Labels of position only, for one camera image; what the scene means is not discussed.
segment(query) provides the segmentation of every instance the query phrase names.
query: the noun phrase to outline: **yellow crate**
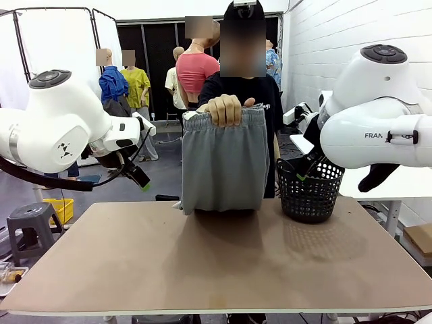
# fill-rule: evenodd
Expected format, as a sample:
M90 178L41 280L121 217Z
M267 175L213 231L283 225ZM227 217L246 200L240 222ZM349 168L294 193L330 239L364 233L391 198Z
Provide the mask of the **yellow crate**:
M57 217L61 224L67 223L74 216L74 199L44 199L46 203L51 203L57 213ZM49 223L54 225L54 221L51 218Z

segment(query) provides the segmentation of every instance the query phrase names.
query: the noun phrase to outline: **pink shirt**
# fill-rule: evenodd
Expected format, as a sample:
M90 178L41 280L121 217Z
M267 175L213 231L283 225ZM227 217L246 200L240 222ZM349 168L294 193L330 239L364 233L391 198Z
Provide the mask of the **pink shirt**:
M200 93L204 81L221 69L217 60L206 53L182 54L175 68L180 84L189 93Z

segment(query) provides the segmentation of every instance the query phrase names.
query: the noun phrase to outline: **yellow-green t-shirt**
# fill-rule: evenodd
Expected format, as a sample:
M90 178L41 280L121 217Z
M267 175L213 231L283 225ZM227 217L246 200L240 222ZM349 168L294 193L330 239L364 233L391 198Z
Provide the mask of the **yellow-green t-shirt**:
M150 80L147 78L146 72L137 67L133 70L122 70L126 81L129 83L129 96L128 103L131 108L141 108L141 95L144 88L150 88ZM148 107L150 103L149 93L145 95L145 106Z

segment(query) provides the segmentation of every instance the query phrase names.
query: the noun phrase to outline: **black basket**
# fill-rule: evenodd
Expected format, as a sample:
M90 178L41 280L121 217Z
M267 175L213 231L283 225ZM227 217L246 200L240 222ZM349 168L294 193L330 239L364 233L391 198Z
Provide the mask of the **black basket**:
M277 160L282 210L295 221L321 223L333 212L345 169L325 160L302 181L295 172L301 160Z

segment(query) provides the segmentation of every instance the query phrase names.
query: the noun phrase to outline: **gray shorts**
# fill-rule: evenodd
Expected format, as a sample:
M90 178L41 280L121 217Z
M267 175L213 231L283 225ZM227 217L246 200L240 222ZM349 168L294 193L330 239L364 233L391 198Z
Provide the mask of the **gray shorts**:
M184 120L182 158L185 215L260 209L270 164L262 105L243 108L235 127L213 125L209 113Z

